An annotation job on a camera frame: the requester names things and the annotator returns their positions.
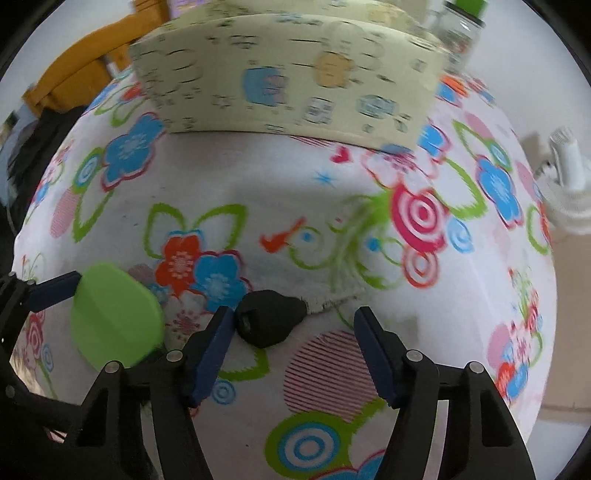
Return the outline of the green oval pad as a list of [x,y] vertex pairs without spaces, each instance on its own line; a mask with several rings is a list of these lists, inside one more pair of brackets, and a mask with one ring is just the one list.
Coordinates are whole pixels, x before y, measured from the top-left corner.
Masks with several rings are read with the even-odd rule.
[[111,361],[136,365],[161,347],[164,330],[158,300],[127,272],[102,263],[82,274],[70,309],[70,335],[95,370]]

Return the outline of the black small object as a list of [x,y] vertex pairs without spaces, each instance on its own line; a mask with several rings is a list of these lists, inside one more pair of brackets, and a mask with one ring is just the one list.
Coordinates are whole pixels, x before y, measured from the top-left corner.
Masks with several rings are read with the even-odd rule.
[[280,344],[308,314],[304,300],[273,290],[250,292],[232,316],[235,331],[250,346],[266,349]]

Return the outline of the floral tablecloth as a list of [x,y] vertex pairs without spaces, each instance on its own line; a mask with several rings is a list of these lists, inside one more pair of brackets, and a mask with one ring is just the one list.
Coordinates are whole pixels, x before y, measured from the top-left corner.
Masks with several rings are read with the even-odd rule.
[[486,86],[448,77],[415,151],[168,134],[133,74],[74,124],[16,237],[25,280],[107,262],[157,299],[177,348],[270,289],[345,303],[280,345],[233,339],[193,425],[217,479],[366,479],[397,415],[353,337],[356,308],[432,360],[481,362],[524,436],[549,374],[557,288],[540,195]]

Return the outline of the wooden chair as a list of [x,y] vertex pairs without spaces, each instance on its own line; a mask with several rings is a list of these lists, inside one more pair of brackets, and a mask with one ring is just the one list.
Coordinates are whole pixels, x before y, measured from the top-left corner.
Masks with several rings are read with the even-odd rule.
[[129,46],[170,19],[165,0],[134,1],[133,12],[86,35],[62,53],[22,100],[35,116],[51,109],[65,113],[88,106],[111,82],[109,66],[122,71],[131,59]]

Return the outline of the white standing fan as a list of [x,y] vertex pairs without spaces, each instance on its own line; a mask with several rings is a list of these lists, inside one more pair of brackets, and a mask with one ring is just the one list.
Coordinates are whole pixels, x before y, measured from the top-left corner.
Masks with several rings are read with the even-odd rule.
[[590,234],[590,159],[567,127],[549,137],[552,154],[536,171],[536,184],[550,222],[566,233]]

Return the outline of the cartoon print storage box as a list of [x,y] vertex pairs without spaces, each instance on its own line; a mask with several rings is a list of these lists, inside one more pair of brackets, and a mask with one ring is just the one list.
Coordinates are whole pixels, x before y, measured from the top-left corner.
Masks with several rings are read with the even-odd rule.
[[448,52],[380,1],[211,1],[130,46],[172,132],[305,136],[411,150]]

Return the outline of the glass mason jar mug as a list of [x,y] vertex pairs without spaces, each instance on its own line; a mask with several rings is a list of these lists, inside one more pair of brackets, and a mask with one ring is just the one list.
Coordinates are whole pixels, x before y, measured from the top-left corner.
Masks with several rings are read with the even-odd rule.
[[485,22],[484,14],[481,18],[468,15],[456,7],[454,1],[444,1],[439,11],[430,11],[432,22],[428,29],[449,52],[446,71],[460,74],[478,44]]

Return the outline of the green plastic cup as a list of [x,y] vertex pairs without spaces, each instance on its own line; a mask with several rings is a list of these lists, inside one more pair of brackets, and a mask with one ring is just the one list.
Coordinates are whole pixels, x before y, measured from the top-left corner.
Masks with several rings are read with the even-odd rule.
[[468,15],[481,18],[488,3],[486,0],[455,0],[454,5]]

